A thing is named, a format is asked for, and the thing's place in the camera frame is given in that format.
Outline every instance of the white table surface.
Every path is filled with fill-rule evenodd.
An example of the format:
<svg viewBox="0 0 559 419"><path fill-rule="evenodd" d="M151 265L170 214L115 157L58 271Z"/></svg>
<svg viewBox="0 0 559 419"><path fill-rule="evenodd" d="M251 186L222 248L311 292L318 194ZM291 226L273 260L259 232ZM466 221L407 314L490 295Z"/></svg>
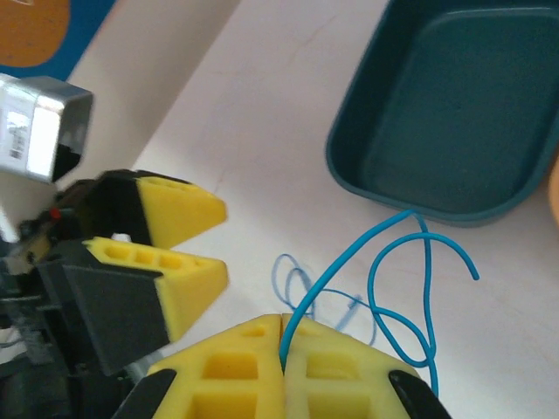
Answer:
<svg viewBox="0 0 559 419"><path fill-rule="evenodd" d="M178 246L222 258L231 286L168 354L263 313L281 313L270 270L282 252L318 276L371 226L396 213L338 186L324 159L335 113L384 1L243 0L180 93L136 168L215 192L229 221ZM432 310L441 400L456 418L550 418L559 409L559 232L545 188L496 223L463 230L429 223L457 240L477 264L434 245ZM366 295L373 257L412 221L382 234L333 286ZM377 280L379 304L423 325L423 249L391 254ZM326 323L346 301L323 298ZM366 310L348 333L368 340ZM405 348L421 352L395 327ZM386 340L376 347L392 354ZM428 378L426 371L421 374Z"/></svg>

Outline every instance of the teal plastic tray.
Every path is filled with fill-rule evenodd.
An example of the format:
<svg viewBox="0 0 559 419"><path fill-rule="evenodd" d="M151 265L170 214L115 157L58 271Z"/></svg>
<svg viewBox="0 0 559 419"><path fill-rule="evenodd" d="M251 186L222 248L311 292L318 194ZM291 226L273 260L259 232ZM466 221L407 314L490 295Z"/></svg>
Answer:
<svg viewBox="0 0 559 419"><path fill-rule="evenodd" d="M343 188L481 223L538 185L559 140L559 0L393 0L326 147Z"/></svg>

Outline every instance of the red component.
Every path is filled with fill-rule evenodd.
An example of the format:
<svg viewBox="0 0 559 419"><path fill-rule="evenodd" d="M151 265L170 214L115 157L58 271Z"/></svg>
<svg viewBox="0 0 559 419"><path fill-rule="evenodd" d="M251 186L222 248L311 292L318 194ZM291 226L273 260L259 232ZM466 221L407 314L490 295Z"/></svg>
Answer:
<svg viewBox="0 0 559 419"><path fill-rule="evenodd" d="M60 209L58 209L56 207L52 207L51 210L49 211L49 213L51 214L51 218L54 221L58 221L60 218L62 218L62 214L60 213Z"/></svg>

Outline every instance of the yellow foam finger pad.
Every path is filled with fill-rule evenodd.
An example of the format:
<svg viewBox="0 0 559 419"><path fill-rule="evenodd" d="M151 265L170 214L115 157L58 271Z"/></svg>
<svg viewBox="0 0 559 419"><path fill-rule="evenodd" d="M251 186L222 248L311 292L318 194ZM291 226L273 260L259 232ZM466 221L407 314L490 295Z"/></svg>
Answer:
<svg viewBox="0 0 559 419"><path fill-rule="evenodd" d="M221 260L103 237L85 245L102 264L162 274L155 279L155 288L171 342L183 337L228 284L227 268Z"/></svg>
<svg viewBox="0 0 559 419"><path fill-rule="evenodd" d="M170 249L227 218L222 200L191 183L147 176L137 186L156 247Z"/></svg>
<svg viewBox="0 0 559 419"><path fill-rule="evenodd" d="M155 419L284 419L281 316L266 315L157 362L176 377Z"/></svg>
<svg viewBox="0 0 559 419"><path fill-rule="evenodd" d="M283 327L291 318L284 314ZM285 371L286 419L409 419L389 380L415 370L310 319L293 337Z"/></svg>

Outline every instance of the blue cable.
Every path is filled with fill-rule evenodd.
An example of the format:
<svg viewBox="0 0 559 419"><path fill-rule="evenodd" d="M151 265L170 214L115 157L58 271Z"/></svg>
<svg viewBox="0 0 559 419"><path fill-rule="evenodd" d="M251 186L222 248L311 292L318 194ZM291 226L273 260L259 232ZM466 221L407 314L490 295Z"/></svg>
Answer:
<svg viewBox="0 0 559 419"><path fill-rule="evenodd" d="M284 291L284 294L281 295L280 289L278 287L278 269L280 267L281 261L284 258L289 259L291 261L291 263L293 264L294 268L292 268L289 271L289 273L287 274L285 291ZM273 264L273 268L272 268L272 288L273 288L273 292L275 293L276 297L278 297L279 301L281 301L286 306L288 306L291 309L292 312L294 312L297 308L296 306L293 305L292 299L291 299L291 283L293 281L293 278L294 278L295 274L299 274L299 278L301 279L301 282L302 282L303 286L305 287L305 290L307 292L309 292L310 289L313 286L313 281L308 276L307 272L300 266L299 262L292 255L290 255L288 253L283 253L283 254L279 255L276 258L276 260ZM358 306L364 306L364 307L367 307L367 308L370 309L369 305L362 301L361 296L354 297L352 295L347 294L346 292L338 291L338 290L332 289L332 288L324 288L323 291L324 292L331 292L331 293L334 293L334 294L339 294L339 295L342 295L343 297L346 297L347 299L350 300L349 309L346 311L343 318L335 326L335 330L337 330L338 332L342 332L343 329L351 321L351 319L353 319L353 316L355 315L355 312L356 312L356 309L357 309ZM316 301L313 301L313 303L310 306L310 310L304 314L304 317L315 320L315 317L316 317ZM372 323L373 323L373 332L372 332L371 339L369 341L369 346L373 346L373 344L375 343L377 333L378 333L378 331L377 331L378 327L376 326L375 319L373 319L372 317L371 317L371 319L372 319Z"/></svg>
<svg viewBox="0 0 559 419"><path fill-rule="evenodd" d="M411 362L408 362L408 363L410 363L412 366L416 366L416 367L428 366L430 368L431 388L432 388L433 392L435 393L435 395L438 395L438 377L437 377L436 365L435 365L434 360L433 360L433 357L436 353L436 343L435 343L435 340L434 340L434 332L432 330L430 295L429 295L429 292L430 292L430 289L431 289L431 272L432 272L432 268L431 268L431 240L436 240L436 241L439 241L441 243L444 243L444 244L450 246L452 249L454 249L462 257L462 259L466 263L466 266L467 266L468 270L470 271L472 277L474 279L479 279L480 276L479 276L477 270L475 269L475 266L474 266L472 260L468 257L466 252L458 244L456 244L450 238L428 232L423 218L413 210L407 210L407 211L401 212L399 214L396 214L392 218L389 218L388 220L378 224L376 227L373 227L372 229L370 229L369 231L364 233L362 236L360 236L353 244L351 244L325 270L325 272L322 274L322 276L319 278L319 280L311 287L311 289L308 291L307 295L300 302L299 306L293 311L293 316L290 319L290 321L288 322L288 324L286 326L286 330L284 332L284 335L283 335L283 337L281 339L281 342L279 344L279 350L280 350L279 351L279 360L280 360L281 366L284 369L284 371L285 371L285 367L286 367L287 354L289 352L289 347L291 345L291 341L293 339L295 329L299 325L300 320L304 316L307 309L313 304L317 295L326 286L328 281L371 238L373 238L376 235L378 235L379 233L387 230L389 227L393 226L394 224L403 221L405 218L407 218L409 216L414 216L418 220L418 223L421 227L422 232L421 233L413 233L413 234L408 235L406 237L402 237L402 238L394 241L392 244L389 244L387 247L385 247L383 249L383 251L381 251L381 253L379 253L377 258L375 259L375 262L371 266L371 271L369 273L369 282L368 282L368 287L367 287L368 295L369 295L369 308L370 308L370 310L373 314L373 317L375 318L375 321L378 322L380 320L382 322L383 326L381 327L381 330L383 330L383 332L385 334L387 334L387 338L389 339L390 344L392 345L392 347L394 347L395 351L398 353L399 356L401 356L403 358L404 361L406 361L406 362L411 361ZM399 245L401 245L403 243L406 243L408 241L411 241L411 240L415 240L415 239L423 239L424 240L424 250L425 250L425 252L424 252L425 253L425 287L424 287L424 305L425 305L425 307L424 307L424 314L425 314L426 320L429 320L428 324L427 324L427 327L428 327L429 340L432 344L432 347L430 347L429 344L426 342L425 337L423 336L421 331L418 329L418 327L415 326L410 320L406 319L404 316L401 316L400 314L392 312L391 310L387 310L387 309L376 306L374 296L371 297L372 293L373 293L374 277L376 275L376 270L378 268L378 265L380 265L380 262L383 260L383 258L390 251L392 251L393 249L395 249ZM394 336L390 333L388 327L383 323L382 319L380 318L381 314L392 317L393 319L396 319L396 320L400 321L405 326L407 326L418 337L418 340L419 340L419 342L420 342L420 344L421 344L421 346L422 346L422 348L424 349L424 352L425 352L425 356L426 356L425 361L414 361L402 350L402 348L397 344L396 340L394 339Z"/></svg>

